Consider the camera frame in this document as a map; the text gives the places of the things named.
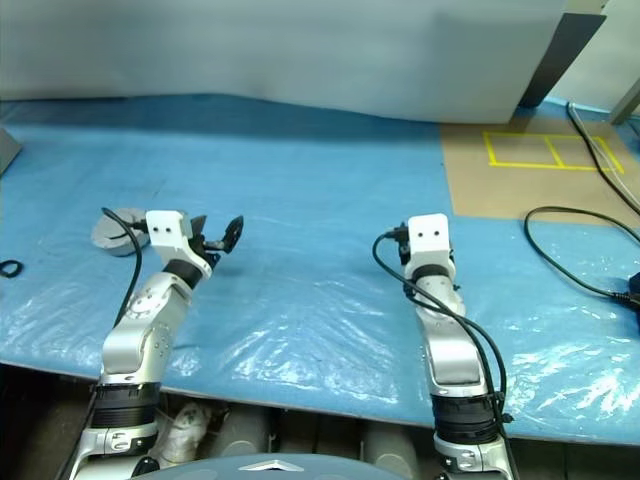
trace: white backdrop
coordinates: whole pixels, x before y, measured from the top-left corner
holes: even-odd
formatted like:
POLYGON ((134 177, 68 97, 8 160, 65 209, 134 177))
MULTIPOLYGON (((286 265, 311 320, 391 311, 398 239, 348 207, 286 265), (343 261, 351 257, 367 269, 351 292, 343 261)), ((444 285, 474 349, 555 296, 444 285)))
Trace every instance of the white backdrop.
POLYGON ((602 13, 607 19, 551 96, 611 110, 640 78, 640 1, 609 0, 602 13))
POLYGON ((5 99, 229 93, 508 120, 561 0, 2 0, 5 99))

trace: blue tarp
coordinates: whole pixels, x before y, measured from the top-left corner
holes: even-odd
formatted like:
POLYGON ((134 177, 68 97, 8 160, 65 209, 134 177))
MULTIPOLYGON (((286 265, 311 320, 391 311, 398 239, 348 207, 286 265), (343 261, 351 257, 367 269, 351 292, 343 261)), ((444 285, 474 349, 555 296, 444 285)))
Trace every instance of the blue tarp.
MULTIPOLYGON (((507 364, 509 432, 640 445, 633 314, 551 270, 520 221, 454 216, 437 125, 225 96, 3 110, 24 150, 1 179, 0 259, 26 269, 0 279, 1 362, 99 374, 133 268, 92 245, 100 207, 207 214, 211 239, 244 214, 237 249, 194 293, 165 385, 430 425, 416 316, 370 250, 408 217, 443 212, 468 316, 507 364)), ((534 229, 604 287, 624 289, 640 270, 637 245, 615 229, 534 229)), ((384 255, 398 264, 392 245, 384 255)), ((145 249, 141 280, 161 267, 145 249)))

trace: black cable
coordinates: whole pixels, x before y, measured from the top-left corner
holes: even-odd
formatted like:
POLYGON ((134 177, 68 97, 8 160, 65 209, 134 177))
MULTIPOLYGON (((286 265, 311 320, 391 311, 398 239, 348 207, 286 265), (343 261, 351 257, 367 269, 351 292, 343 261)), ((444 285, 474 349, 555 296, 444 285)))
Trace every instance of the black cable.
POLYGON ((554 206, 554 205, 548 205, 548 206, 544 206, 544 207, 534 208, 529 213, 527 213, 526 217, 524 217, 524 235, 527 238, 529 244, 538 253, 538 255, 540 255, 547 262, 549 262, 551 265, 553 265, 560 273, 562 273, 564 276, 566 276, 567 278, 571 279, 572 281, 574 281, 575 283, 580 285, 582 288, 585 288, 585 289, 589 290, 590 292, 593 292, 593 293, 596 293, 598 295, 602 295, 602 296, 611 298, 611 299, 616 300, 616 301, 621 301, 623 303, 629 303, 629 302, 634 303, 634 301, 632 301, 630 299, 629 294, 627 294, 627 293, 614 292, 612 290, 604 290, 602 288, 594 287, 593 285, 590 285, 587 282, 585 282, 585 281, 581 280, 580 278, 576 277, 574 274, 572 274, 566 268, 564 268, 562 265, 560 265, 558 262, 556 262, 553 258, 551 258, 542 249, 542 247, 540 247, 540 245, 538 245, 538 243, 534 240, 533 236, 531 235, 531 230, 530 230, 529 223, 530 223, 531 218, 534 215, 537 215, 539 213, 544 213, 544 212, 547 212, 547 213, 575 213, 575 214, 579 214, 579 215, 589 215, 591 217, 599 218, 599 219, 604 220, 606 222, 609 222, 609 223, 612 223, 614 225, 617 225, 618 227, 623 229, 625 232, 627 232, 629 235, 631 235, 638 243, 640 243, 640 235, 638 235, 636 232, 634 232, 631 227, 625 225, 624 223, 620 222, 619 220, 616 220, 615 218, 609 217, 608 215, 604 215, 602 213, 592 212, 590 210, 582 210, 582 209, 579 209, 579 208, 559 207, 559 206, 554 206))
MULTIPOLYGON (((120 309, 118 310, 118 314, 116 315, 116 319, 113 323, 113 328, 115 328, 120 323, 120 320, 122 320, 122 317, 124 317, 124 314, 127 312, 127 306, 129 305, 129 301, 131 300, 131 295, 133 294, 133 291, 136 288, 136 283, 138 283, 138 277, 140 276, 140 270, 142 269, 142 249, 140 248, 140 243, 138 243, 138 239, 136 238, 135 234, 133 233, 131 228, 129 228, 129 226, 127 225, 127 222, 122 220, 115 212, 113 212, 112 210, 109 210, 108 208, 103 207, 102 213, 105 216, 109 217, 114 222, 116 222, 118 225, 120 225, 120 227, 122 227, 122 229, 125 231, 127 236, 131 239, 131 243, 133 243, 133 248, 135 249, 135 253, 136 253, 136 265, 133 269, 133 275, 131 276, 129 287, 127 288, 127 292, 125 293, 124 298, 122 299, 122 303, 120 304, 120 309)), ((71 461, 74 458, 75 452, 78 450, 78 445, 80 444, 80 439, 82 438, 82 432, 84 431, 86 426, 89 424, 89 420, 91 419, 91 415, 93 414, 93 407, 95 405, 95 402, 96 402, 96 390, 94 388, 93 392, 91 393, 91 398, 89 399, 89 405, 87 407, 87 411, 82 420, 82 428, 80 429, 80 432, 78 433, 76 441, 74 442, 73 449, 71 450, 71 454, 67 457, 64 464, 58 469, 58 472, 54 477, 55 480, 61 480, 63 475, 70 473, 70 472, 67 472, 67 470, 71 465, 71 461)))
MULTIPOLYGON (((496 390, 493 384, 493 378, 491 376, 491 368, 489 366, 489 360, 487 359, 487 354, 484 350, 482 343, 480 343, 480 340, 478 340, 478 337, 476 337, 476 335, 473 333, 472 328, 479 329, 478 333, 480 333, 485 339, 490 338, 489 334, 486 331, 484 331, 479 325, 463 317, 462 315, 458 315, 456 312, 451 310, 444 302, 439 300, 437 297, 434 297, 426 290, 420 288, 415 282, 407 280, 398 272, 396 272, 393 268, 387 265, 378 255, 378 246, 380 245, 380 242, 387 238, 389 239, 393 238, 393 232, 385 232, 382 235, 378 236, 378 238, 376 238, 376 240, 373 242, 373 246, 371 247, 371 254, 373 255, 373 259, 376 261, 376 263, 393 278, 402 282, 402 284, 405 285, 407 288, 412 289, 413 291, 419 293, 424 298, 432 302, 440 310, 440 313, 443 313, 444 315, 447 315, 448 317, 455 320, 458 323, 458 325, 460 325, 460 327, 465 331, 465 333, 469 335, 469 338, 471 338, 471 341, 473 342, 476 349, 478 350, 478 355, 480 356, 480 363, 484 371, 485 382, 487 384, 487 392, 489 393, 489 398, 493 408, 493 414, 496 420, 496 425, 498 427, 498 432, 504 439, 505 449, 507 451, 507 457, 509 460, 509 466, 511 467, 511 471, 514 476, 514 479, 519 480, 520 476, 518 474, 518 469, 516 467, 515 457, 513 456, 513 450, 511 449, 511 444, 509 443, 509 437, 507 437, 507 433, 504 429, 504 415, 502 413, 502 410, 504 408, 506 397, 502 396, 501 398, 498 398, 496 396, 496 390)), ((427 305, 424 302, 420 302, 418 305, 423 306, 421 304, 424 304, 425 306, 427 305)), ((491 346, 491 349, 494 351, 494 354, 495 354, 495 352, 498 350, 497 345, 495 344, 495 342, 493 342, 493 340, 489 342, 489 345, 491 346)), ((498 362, 498 366, 500 367, 500 383, 501 383, 500 392, 502 395, 506 395, 506 391, 507 391, 506 369, 504 368, 504 362, 500 354, 496 355, 496 361, 498 362)))
POLYGON ((624 201, 624 203, 626 203, 629 206, 629 208, 631 208, 634 212, 640 215, 640 208, 638 208, 635 205, 635 203, 631 199, 629 199, 624 194, 624 192, 622 192, 622 190, 620 190, 620 188, 611 180, 611 178, 609 178, 609 176, 602 169, 602 166, 600 166, 600 162, 598 162, 598 156, 596 155, 596 152, 593 149, 591 142, 589 141, 589 136, 587 135, 587 132, 585 132, 582 128, 580 128, 580 126, 578 125, 578 121, 576 120, 576 118, 573 115, 573 112, 571 111, 571 103, 567 102, 567 104, 565 105, 565 110, 567 112, 567 115, 569 116, 569 120, 571 120, 571 123, 573 124, 574 128, 580 134, 580 136, 582 137, 582 140, 587 146, 587 150, 589 150, 589 154, 593 159, 593 163, 595 164, 596 169, 598 170, 598 173, 600 174, 602 179, 605 182, 607 182, 607 184, 612 188, 612 190, 624 201))
POLYGON ((133 248, 136 252, 136 266, 133 269, 133 275, 131 276, 131 281, 129 282, 129 288, 127 288, 127 293, 125 293, 124 298, 122 299, 122 303, 120 304, 120 310, 118 310, 118 315, 116 316, 116 320, 113 324, 114 328, 120 323, 122 317, 127 312, 127 306, 129 305, 129 300, 131 299, 131 295, 133 295, 133 291, 136 288, 136 283, 138 283, 138 277, 140 276, 140 269, 142 268, 142 249, 140 248, 140 244, 138 243, 138 239, 136 238, 133 230, 129 228, 129 226, 122 220, 118 215, 116 215, 113 211, 108 208, 102 207, 102 213, 105 216, 109 217, 111 220, 116 222, 120 227, 125 231, 127 236, 131 239, 131 243, 133 243, 133 248))

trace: cardboard surface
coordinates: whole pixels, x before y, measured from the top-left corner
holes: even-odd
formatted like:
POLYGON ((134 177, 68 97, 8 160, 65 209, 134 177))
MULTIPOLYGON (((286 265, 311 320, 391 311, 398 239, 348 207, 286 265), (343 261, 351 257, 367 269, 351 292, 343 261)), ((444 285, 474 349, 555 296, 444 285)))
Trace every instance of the cardboard surface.
MULTIPOLYGON (((613 128, 586 123, 620 178, 640 192, 640 165, 613 128)), ((523 218, 542 205, 595 210, 632 226, 635 213, 610 189, 568 120, 517 117, 508 125, 443 125, 442 145, 453 208, 458 215, 523 218)), ((580 215, 546 218, 599 223, 580 215)))

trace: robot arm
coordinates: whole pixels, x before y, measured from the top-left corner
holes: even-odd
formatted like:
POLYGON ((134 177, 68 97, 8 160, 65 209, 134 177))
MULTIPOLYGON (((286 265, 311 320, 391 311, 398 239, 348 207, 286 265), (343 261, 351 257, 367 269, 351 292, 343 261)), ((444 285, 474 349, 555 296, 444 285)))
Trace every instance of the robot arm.
POLYGON ((243 221, 233 220, 225 237, 213 243, 204 241, 203 226, 204 217, 189 221, 177 211, 146 214, 141 227, 166 265, 135 294, 104 342, 93 416, 82 432, 71 479, 125 479, 158 468, 145 455, 158 435, 155 409, 173 339, 193 289, 211 277, 220 259, 208 250, 231 252, 243 221))
MULTIPOLYGON (((465 306, 453 284, 456 270, 447 217, 412 217, 408 243, 401 244, 405 278, 463 317, 465 306)), ((415 299, 425 305, 416 311, 423 326, 435 448, 446 470, 440 478, 512 480, 507 446, 489 396, 488 372, 475 342, 428 298, 416 293, 415 299)))

